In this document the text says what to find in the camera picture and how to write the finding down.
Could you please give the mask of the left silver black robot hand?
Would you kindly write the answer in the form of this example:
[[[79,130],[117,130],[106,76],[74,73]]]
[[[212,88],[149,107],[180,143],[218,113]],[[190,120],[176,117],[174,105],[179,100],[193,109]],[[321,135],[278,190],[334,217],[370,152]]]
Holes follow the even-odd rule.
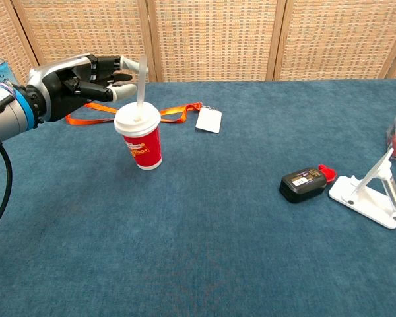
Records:
[[[83,53],[29,70],[28,92],[41,95],[39,117],[55,122],[89,101],[116,102],[137,92],[129,70],[138,73],[140,63],[122,55]]]

